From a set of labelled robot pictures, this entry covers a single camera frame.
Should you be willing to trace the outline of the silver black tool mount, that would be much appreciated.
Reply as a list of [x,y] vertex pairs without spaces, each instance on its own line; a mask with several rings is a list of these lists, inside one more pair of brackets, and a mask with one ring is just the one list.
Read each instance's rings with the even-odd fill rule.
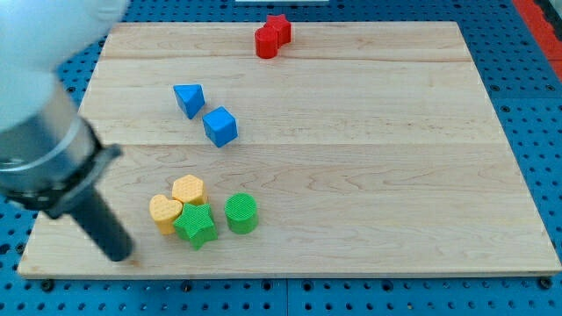
[[96,181],[120,155],[120,146],[101,144],[56,83],[46,105],[1,131],[1,194],[57,219],[96,192]]

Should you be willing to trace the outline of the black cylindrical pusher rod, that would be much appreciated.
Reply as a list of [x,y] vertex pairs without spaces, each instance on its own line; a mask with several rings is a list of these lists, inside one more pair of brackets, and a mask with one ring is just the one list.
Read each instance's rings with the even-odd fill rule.
[[133,252],[133,239],[96,189],[77,196],[69,215],[112,262],[124,261]]

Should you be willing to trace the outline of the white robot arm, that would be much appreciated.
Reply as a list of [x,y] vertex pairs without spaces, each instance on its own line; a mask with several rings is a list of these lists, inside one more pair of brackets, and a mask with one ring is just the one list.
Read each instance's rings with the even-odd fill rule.
[[106,35],[126,0],[1,3],[1,194],[51,219],[70,215],[114,262],[133,240],[95,184],[121,154],[81,117],[56,69]]

